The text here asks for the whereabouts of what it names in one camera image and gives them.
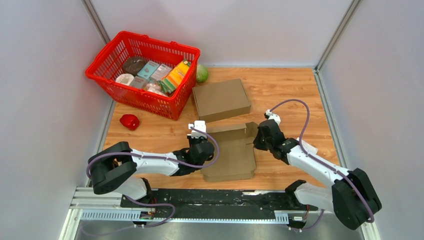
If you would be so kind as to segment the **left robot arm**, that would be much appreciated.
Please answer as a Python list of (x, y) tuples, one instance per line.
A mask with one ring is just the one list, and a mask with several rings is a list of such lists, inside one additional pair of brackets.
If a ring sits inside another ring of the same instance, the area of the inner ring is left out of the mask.
[(137, 174), (161, 174), (180, 177), (213, 165), (220, 149), (211, 137), (188, 136), (189, 147), (169, 153), (143, 152), (121, 141), (88, 159), (86, 174), (93, 192), (104, 195), (115, 192), (128, 196), (140, 207), (153, 201), (148, 181)]

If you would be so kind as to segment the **clear plastic packet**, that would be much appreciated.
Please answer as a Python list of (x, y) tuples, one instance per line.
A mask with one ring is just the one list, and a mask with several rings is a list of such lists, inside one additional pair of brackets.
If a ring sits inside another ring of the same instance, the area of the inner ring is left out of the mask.
[(296, 140), (299, 142), (300, 149), (304, 154), (316, 155), (318, 153), (318, 149), (312, 146), (311, 144), (307, 143), (306, 141), (300, 141), (299, 137), (297, 137)]

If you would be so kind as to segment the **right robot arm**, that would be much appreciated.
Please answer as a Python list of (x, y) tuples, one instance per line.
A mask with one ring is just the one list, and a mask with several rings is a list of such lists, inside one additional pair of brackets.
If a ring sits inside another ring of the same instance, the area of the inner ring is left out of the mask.
[(257, 129), (254, 148), (270, 152), (275, 159), (303, 170), (324, 184), (324, 187), (318, 187), (301, 179), (293, 182), (285, 189), (285, 203), (289, 208), (296, 210), (302, 205), (318, 207), (334, 213), (351, 230), (373, 220), (382, 209), (382, 203), (364, 170), (343, 168), (308, 151), (300, 140), (285, 137), (273, 119), (261, 122)]

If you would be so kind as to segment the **small cardboard sheet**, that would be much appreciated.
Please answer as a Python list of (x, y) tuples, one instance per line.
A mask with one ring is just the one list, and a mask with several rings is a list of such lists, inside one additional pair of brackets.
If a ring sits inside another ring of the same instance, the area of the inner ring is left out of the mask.
[(253, 141), (258, 133), (258, 124), (241, 124), (207, 127), (219, 146), (216, 162), (200, 170), (206, 182), (226, 182), (251, 179), (256, 170)]

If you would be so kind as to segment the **large brown cardboard box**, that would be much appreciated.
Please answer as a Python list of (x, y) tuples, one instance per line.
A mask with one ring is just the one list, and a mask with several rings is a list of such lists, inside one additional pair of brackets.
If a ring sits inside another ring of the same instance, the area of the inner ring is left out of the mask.
[(207, 123), (251, 112), (252, 104), (239, 78), (195, 86), (192, 93), (198, 117)]

